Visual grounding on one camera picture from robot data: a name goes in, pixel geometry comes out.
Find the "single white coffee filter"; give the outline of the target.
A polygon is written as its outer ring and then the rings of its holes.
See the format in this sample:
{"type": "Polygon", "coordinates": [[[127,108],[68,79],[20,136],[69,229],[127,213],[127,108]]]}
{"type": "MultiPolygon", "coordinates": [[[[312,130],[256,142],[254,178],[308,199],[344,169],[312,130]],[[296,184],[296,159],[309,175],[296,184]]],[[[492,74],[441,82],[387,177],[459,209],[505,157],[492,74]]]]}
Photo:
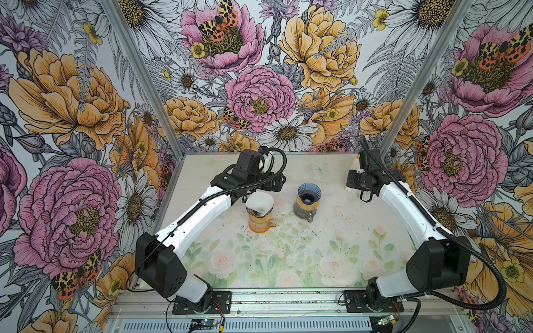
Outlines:
{"type": "Polygon", "coordinates": [[[274,199],[266,192],[255,192],[248,197],[245,207],[250,215],[265,216],[272,211],[274,199]]]}

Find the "orange glass pitcher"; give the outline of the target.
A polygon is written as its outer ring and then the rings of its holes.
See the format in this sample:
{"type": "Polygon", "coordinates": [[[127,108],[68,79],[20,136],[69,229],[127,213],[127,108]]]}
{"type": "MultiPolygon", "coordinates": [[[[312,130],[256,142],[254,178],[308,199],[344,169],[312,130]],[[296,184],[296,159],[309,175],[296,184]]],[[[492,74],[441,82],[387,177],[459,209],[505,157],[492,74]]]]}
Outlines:
{"type": "Polygon", "coordinates": [[[272,219],[272,214],[261,217],[248,216],[248,227],[254,233],[266,233],[271,228],[276,228],[277,226],[277,223],[272,219]]]}

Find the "blue glass dripper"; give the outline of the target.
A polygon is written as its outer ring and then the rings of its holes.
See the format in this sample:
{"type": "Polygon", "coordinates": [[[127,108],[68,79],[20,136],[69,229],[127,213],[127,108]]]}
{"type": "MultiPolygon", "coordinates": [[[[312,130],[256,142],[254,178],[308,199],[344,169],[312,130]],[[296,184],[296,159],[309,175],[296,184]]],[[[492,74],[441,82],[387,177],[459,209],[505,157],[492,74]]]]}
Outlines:
{"type": "Polygon", "coordinates": [[[304,183],[298,188],[298,197],[305,205],[313,205],[320,201],[321,189],[314,183],[304,183]]]}

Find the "clear grey glass pitcher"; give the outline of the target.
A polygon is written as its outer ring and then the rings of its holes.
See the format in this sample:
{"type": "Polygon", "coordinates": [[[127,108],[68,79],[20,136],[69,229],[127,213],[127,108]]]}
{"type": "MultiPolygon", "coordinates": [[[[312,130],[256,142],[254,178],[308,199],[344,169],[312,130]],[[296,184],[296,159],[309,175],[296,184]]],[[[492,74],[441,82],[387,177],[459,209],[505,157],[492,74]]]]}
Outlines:
{"type": "Polygon", "coordinates": [[[316,215],[316,210],[307,211],[298,206],[293,207],[293,212],[298,218],[306,220],[308,223],[312,223],[316,215]]]}

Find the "white coffee filter stack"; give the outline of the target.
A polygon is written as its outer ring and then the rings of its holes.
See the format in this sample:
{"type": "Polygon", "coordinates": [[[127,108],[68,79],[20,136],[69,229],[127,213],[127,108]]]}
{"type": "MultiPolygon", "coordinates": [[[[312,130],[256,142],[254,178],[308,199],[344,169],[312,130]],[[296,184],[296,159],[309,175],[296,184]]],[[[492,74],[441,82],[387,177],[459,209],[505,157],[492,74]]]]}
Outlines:
{"type": "Polygon", "coordinates": [[[354,161],[351,165],[351,167],[348,169],[348,174],[346,177],[346,186],[345,190],[351,193],[355,193],[358,191],[358,189],[353,188],[353,179],[354,176],[352,175],[351,171],[354,170],[355,172],[358,172],[360,170],[360,163],[359,163],[359,155],[355,155],[354,161]]]}

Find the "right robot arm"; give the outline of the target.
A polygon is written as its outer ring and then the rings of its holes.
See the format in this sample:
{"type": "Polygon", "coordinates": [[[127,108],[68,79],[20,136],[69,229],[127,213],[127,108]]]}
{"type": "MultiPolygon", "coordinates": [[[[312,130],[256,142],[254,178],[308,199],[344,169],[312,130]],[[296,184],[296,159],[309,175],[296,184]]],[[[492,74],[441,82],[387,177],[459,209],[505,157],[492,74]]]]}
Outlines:
{"type": "Polygon", "coordinates": [[[441,224],[415,197],[401,175],[387,170],[378,150],[362,151],[358,162],[348,172],[347,187],[384,201],[416,248],[405,268],[369,280],[364,296],[366,305],[379,310],[400,297],[421,296],[464,284],[470,252],[438,231],[441,224]]]}

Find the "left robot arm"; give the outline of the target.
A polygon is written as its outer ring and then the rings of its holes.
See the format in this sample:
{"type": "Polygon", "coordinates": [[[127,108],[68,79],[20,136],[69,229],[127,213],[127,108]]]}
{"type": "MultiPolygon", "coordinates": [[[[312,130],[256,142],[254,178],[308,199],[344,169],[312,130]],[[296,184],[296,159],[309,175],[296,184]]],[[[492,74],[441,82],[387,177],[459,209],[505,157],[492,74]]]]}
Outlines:
{"type": "Polygon", "coordinates": [[[212,287],[189,272],[182,258],[196,238],[220,214],[255,190],[280,191],[286,181],[283,163],[276,172],[235,179],[235,170],[217,175],[211,186],[175,222],[154,235],[144,233],[135,250],[134,273],[163,298],[175,298],[188,310],[206,312],[213,302],[212,287]]]}

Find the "green circuit board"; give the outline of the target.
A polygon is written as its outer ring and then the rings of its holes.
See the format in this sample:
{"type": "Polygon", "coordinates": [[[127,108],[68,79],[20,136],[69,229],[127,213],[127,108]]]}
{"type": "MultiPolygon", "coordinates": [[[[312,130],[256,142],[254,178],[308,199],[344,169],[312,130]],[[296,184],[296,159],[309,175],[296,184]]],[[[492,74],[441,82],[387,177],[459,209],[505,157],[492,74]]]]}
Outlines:
{"type": "Polygon", "coordinates": [[[212,330],[219,325],[216,319],[192,319],[188,332],[195,330],[212,330]]]}

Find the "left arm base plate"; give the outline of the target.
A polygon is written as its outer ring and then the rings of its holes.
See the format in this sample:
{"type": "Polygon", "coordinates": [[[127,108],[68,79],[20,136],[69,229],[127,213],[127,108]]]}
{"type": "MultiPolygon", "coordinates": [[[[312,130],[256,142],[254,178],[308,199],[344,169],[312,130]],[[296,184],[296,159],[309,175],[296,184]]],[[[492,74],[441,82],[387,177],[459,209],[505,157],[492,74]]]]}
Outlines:
{"type": "Polygon", "coordinates": [[[178,297],[174,301],[172,314],[201,315],[201,314],[230,314],[233,293],[230,291],[212,291],[206,294],[198,303],[178,297]]]}

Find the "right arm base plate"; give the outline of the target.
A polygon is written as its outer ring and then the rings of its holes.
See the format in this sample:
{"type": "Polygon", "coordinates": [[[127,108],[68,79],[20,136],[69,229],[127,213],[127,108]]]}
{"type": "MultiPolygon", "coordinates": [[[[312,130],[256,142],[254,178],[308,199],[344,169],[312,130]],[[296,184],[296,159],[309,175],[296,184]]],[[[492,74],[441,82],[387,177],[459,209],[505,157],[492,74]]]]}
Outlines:
{"type": "Polygon", "coordinates": [[[401,313],[404,306],[400,298],[383,298],[381,295],[368,296],[364,290],[343,291],[340,304],[348,313],[401,313]]]}

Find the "aluminium mounting rail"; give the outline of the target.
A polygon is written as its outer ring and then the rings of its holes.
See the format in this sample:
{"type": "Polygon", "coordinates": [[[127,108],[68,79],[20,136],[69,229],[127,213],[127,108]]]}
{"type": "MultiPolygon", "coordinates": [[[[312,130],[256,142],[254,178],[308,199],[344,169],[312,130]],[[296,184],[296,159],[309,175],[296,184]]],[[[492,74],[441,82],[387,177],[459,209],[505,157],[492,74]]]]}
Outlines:
{"type": "MultiPolygon", "coordinates": [[[[379,316],[387,312],[349,313],[344,305],[343,287],[335,288],[284,288],[284,289],[232,289],[230,319],[252,319],[266,317],[307,318],[326,316],[379,316]]],[[[172,321],[192,319],[196,314],[175,315],[173,305],[155,292],[121,294],[108,319],[107,330],[122,326],[127,320],[172,321]]],[[[434,296],[421,298],[419,321],[446,319],[457,330],[466,330],[470,321],[466,313],[434,296]]]]}

